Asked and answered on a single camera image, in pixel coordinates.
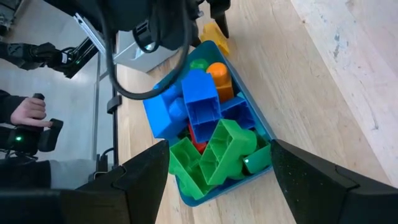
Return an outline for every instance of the orange toy block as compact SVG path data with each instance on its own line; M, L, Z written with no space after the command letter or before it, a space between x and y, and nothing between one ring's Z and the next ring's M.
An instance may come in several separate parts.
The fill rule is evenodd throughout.
M210 73L216 84L218 98L220 103L234 98L234 90L232 89L231 75L228 73L228 68L221 62L212 63L206 73Z
M221 32L220 28L216 23L211 22L205 24L205 26L203 27L203 33L200 36L200 40L202 42L206 40L212 40L214 43L216 43L217 47L221 50L221 52L225 56L229 55L229 48L226 42L226 37Z

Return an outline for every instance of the person's hand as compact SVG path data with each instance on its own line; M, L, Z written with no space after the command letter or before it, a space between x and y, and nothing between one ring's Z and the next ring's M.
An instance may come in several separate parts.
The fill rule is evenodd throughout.
M42 121L46 117L45 103L36 98L26 98L11 114L13 125L29 125L35 127L51 127L50 121Z

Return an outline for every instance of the metal frame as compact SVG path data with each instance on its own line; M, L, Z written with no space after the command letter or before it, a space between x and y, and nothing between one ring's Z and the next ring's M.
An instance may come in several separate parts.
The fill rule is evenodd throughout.
M76 13L73 17L83 31L87 34L88 38L92 41L94 46L105 56L105 41L101 33L99 33L88 19ZM118 33L119 50L113 54L113 61L115 64L125 65L127 67L142 71L149 72L160 63L167 60L169 57L177 53L176 50L169 50L164 47L159 47L156 52L145 54L136 44L130 32L119 31Z
M24 5L24 3L26 3L25 0L20 0L19 2L17 2L17 4L15 5L15 7L11 7L10 5L4 3L4 2L0 2L0 7L2 7L2 9L7 9L10 14L12 14L10 17L11 18L7 18L5 13L0 13L0 25L5 27L7 29L7 31L4 34L7 34L11 28L11 26L15 23L15 19L18 15L18 13L20 12L22 6Z
M98 141L98 113L99 113L99 103L100 103L100 72L101 72L101 55L97 56L97 74L96 81L94 84L94 107L93 107L93 135L92 135L92 153L93 158L96 159L97 156L97 141Z

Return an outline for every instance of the toy building block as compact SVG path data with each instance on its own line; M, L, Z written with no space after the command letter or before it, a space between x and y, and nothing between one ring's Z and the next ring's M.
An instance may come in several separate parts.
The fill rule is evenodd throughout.
M254 131L257 137L257 149L261 149L263 147L268 146L270 143L264 138L264 136L261 136L257 131Z
M241 128L253 128L255 123L250 113L249 105L244 98L234 97L221 104L221 115L224 119L236 121Z
M220 101L211 75L200 69L190 70L182 80L188 117L198 143L209 141L221 119Z
M251 174L256 174L262 171L267 166L271 165L271 145L268 144L253 154L243 158L243 162Z
M227 177L242 177L242 157L256 150L256 134L236 121L221 119L207 144L199 165L209 185L224 183Z
M183 138L185 138L185 137L187 137L187 138L189 138L189 140L191 140L191 134L189 133L188 127L184 128L184 129L180 132L180 134L178 134L177 137L179 138L179 140L181 140L181 139L183 139Z
M173 139L188 124L182 90L172 86L163 94L144 100L144 108L155 138Z
M174 137L174 138L168 139L168 141L169 141L169 146L173 146L176 143L178 143L180 141L180 139L178 137Z
M225 64L221 62L212 63L206 72L213 77L221 103L234 97L232 79Z
M243 99L246 99L246 97L244 97L243 93L239 92L237 94L238 97L241 97ZM249 110L250 113L253 117L254 120L254 129L256 129L257 133L261 136L266 137L267 139L271 139L271 137L267 134L266 129L262 126L261 121L259 120L259 118L257 117L256 113L254 112L254 110L249 106Z
M189 68L192 69L202 69L206 71L206 69L209 67L209 63L205 59L196 59L191 62L189 65Z
M195 139L195 135L193 134L193 130L191 127L191 124L188 124L188 129L191 135L191 139L192 139L192 144L193 146L195 146L195 148L198 150L198 152L200 154L203 154L203 151L205 150L207 143L203 142L203 143L197 143L197 140Z
M216 23L211 22L205 24L205 26L203 27L203 33L200 36L200 40L202 42L206 40L212 40L225 56L229 55L229 48L226 41L226 37L221 32L220 28Z
M188 138L184 138L170 148L169 173L180 179L180 189L186 196L198 200L214 186L208 185L199 167L200 153Z

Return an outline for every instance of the white floor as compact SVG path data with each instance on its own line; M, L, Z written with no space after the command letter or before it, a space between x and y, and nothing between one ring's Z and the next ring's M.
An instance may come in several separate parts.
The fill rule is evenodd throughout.
M72 17L41 0L31 0L20 14L8 42L43 44L51 42L58 49L76 47L86 37ZM13 95L46 97L47 118L64 121L53 152L38 154L40 160L92 159L113 145L112 116L106 114L111 99L111 85L106 77L99 87L97 151L93 151L93 112L97 60L95 56L72 79L49 68L25 71L0 60L0 89ZM101 73L105 71L101 64Z

